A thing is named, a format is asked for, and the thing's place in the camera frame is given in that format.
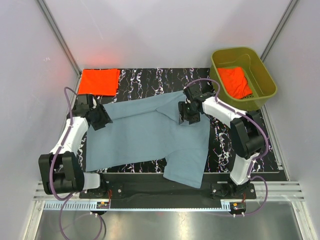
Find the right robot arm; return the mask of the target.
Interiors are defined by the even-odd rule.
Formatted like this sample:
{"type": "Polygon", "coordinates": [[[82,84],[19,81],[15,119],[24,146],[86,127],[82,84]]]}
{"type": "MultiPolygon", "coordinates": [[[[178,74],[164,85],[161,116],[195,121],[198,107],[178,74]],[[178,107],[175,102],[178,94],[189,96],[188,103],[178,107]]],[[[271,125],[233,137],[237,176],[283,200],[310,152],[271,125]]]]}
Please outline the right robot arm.
{"type": "Polygon", "coordinates": [[[212,187],[215,199],[243,198],[252,180],[251,172],[255,160],[268,152],[268,139],[262,128],[259,114],[237,109],[218,98],[212,92],[203,93],[195,84],[183,89],[186,99],[178,103],[179,123],[198,123],[205,114],[228,126],[235,152],[233,168],[227,183],[212,187]]]}

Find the grey-blue t-shirt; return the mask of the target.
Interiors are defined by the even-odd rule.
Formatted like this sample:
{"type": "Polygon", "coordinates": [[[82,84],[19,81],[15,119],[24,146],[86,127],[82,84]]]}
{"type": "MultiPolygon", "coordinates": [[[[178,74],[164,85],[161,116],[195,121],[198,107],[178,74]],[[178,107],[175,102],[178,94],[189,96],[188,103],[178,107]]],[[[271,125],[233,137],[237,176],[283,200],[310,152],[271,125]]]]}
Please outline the grey-blue t-shirt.
{"type": "Polygon", "coordinates": [[[199,189],[206,166],[210,120],[179,124],[182,91],[104,104],[112,122],[89,128],[86,171],[166,159],[163,177],[199,189]]]}

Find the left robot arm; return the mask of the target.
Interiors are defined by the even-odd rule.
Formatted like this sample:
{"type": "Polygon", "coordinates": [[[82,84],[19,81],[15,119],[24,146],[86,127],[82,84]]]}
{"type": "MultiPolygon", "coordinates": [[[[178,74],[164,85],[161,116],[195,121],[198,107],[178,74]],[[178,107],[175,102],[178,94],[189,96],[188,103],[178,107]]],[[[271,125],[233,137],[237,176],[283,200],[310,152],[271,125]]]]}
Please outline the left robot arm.
{"type": "Polygon", "coordinates": [[[50,153],[42,154],[38,159],[42,185],[47,195],[90,190],[95,197],[103,198],[108,193],[108,186],[98,173],[82,170],[77,152],[88,130],[98,131],[112,122],[94,95],[81,94],[77,97],[57,144],[50,153]]]}

